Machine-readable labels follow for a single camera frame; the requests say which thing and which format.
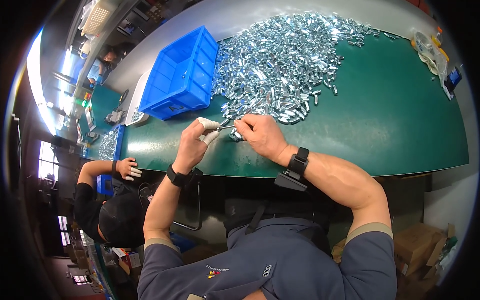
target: shelf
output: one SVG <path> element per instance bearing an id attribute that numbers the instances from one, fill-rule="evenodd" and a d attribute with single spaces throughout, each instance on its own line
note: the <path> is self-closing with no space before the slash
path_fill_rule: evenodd
<path id="1" fill-rule="evenodd" d="M 92 43 L 91 43 L 91 48 L 90 48 L 90 53 L 88 54 L 88 57 L 85 60 L 85 65 L 78 74 L 78 79 L 77 79 L 77 84 L 75 87 L 75 92 L 73 93 L 73 96 L 76 98 L 83 98 L 82 97 L 82 85 L 84 83 L 84 80 L 86 76 L 88 75 L 88 72 L 90 71 L 90 68 L 92 67 L 95 58 L 97 54 L 99 53 L 100 49 L 102 46 L 105 44 L 105 41 L 107 40 L 109 34 L 116 30 L 117 26 L 120 24 L 123 19 L 134 9 L 135 6 L 140 2 L 141 0 L 124 0 L 122 1 L 117 9 L 112 13 L 110 18 L 107 20 L 105 23 L 105 26 L 103 27 L 102 32 L 100 33 L 99 37 L 95 38 Z"/>

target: workbench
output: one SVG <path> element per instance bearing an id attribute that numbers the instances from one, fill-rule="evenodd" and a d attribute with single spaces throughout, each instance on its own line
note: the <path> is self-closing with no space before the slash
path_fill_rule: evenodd
<path id="1" fill-rule="evenodd" d="M 345 57 L 335 81 L 338 95 L 323 84 L 314 88 L 322 94 L 317 107 L 311 97 L 306 120 L 279 125 L 288 143 L 346 159 L 372 176 L 468 164 L 458 103 L 455 98 L 448 100 L 438 77 L 420 61 L 409 40 L 369 35 L 362 48 L 342 41 L 336 52 Z M 221 122 L 220 107 L 226 101 L 215 96 L 206 109 L 167 121 L 149 117 L 138 126 L 128 126 L 121 159 L 135 157 L 139 168 L 166 170 L 176 157 L 182 130 L 197 117 Z M 204 174 L 275 177 L 284 170 L 256 154 L 248 142 L 234 142 L 228 133 L 220 133 L 197 166 Z M 96 159 L 99 143 L 92 145 L 90 158 Z"/>

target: window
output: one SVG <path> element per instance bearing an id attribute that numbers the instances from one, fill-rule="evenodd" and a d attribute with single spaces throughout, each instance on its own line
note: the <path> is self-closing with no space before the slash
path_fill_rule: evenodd
<path id="1" fill-rule="evenodd" d="M 59 217 L 59 225 L 60 225 L 61 243 L 63 246 L 70 245 L 72 242 L 70 241 L 70 233 L 68 233 L 67 217 L 65 216 L 58 216 L 58 217 Z"/>
<path id="2" fill-rule="evenodd" d="M 90 276 L 88 276 L 88 275 L 72 276 L 72 279 L 73 279 L 73 284 L 75 284 L 77 286 L 92 283 L 92 280 L 90 279 Z"/>
<path id="3" fill-rule="evenodd" d="M 45 178 L 49 174 L 57 180 L 59 177 L 59 161 L 53 153 L 52 144 L 42 141 L 38 156 L 38 178 Z"/>

